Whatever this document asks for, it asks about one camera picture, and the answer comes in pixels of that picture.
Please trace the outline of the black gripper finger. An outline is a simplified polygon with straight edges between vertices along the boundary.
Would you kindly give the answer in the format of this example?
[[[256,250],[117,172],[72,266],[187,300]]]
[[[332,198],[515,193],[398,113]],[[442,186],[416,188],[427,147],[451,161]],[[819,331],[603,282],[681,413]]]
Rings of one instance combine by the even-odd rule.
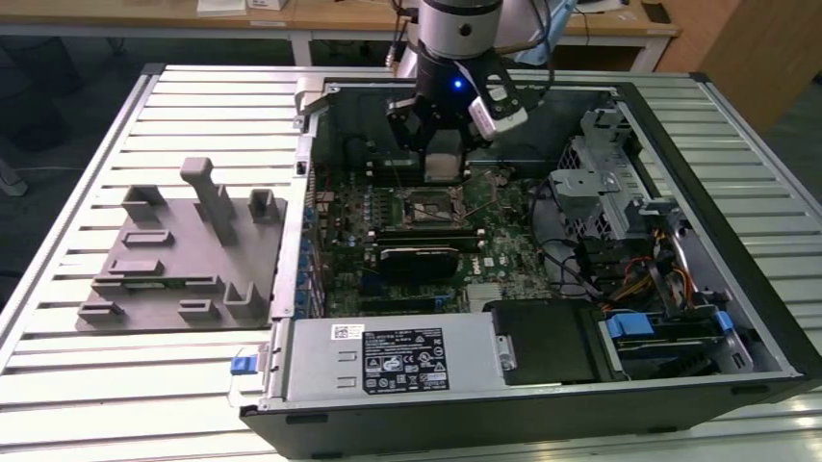
[[[486,149],[492,145],[492,141],[483,138],[475,124],[472,122],[464,122],[458,128],[460,135],[460,153],[462,153],[462,166],[467,165],[468,154],[478,149]]]
[[[408,154],[418,156],[419,163],[426,157],[419,131],[422,122],[416,114],[418,96],[387,102],[386,118],[396,146]]]

